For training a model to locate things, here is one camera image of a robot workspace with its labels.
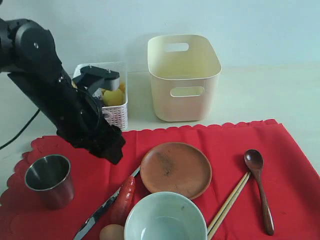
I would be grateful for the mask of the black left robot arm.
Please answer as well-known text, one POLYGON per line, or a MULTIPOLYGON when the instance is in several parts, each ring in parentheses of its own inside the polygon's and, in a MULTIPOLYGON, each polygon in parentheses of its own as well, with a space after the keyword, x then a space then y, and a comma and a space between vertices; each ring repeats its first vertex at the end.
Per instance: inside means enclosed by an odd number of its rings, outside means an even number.
POLYGON ((125 140, 109 124, 93 94, 116 90, 119 73, 85 66, 71 78, 62 66, 52 33, 30 19, 1 20, 0 70, 55 125, 57 135, 74 148, 117 164, 125 140))

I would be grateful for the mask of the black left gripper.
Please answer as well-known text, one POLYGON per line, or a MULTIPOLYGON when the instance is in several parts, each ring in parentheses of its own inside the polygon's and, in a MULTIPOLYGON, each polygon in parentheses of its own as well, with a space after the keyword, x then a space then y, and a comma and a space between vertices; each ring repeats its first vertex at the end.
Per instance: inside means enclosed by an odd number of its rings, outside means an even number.
POLYGON ((55 84, 62 111, 57 134, 74 148, 86 149, 98 158, 118 164, 126 141, 121 129, 103 118, 101 107, 91 95, 98 89, 115 91, 120 85, 120 73, 87 65, 72 80, 80 88, 66 79, 55 84))

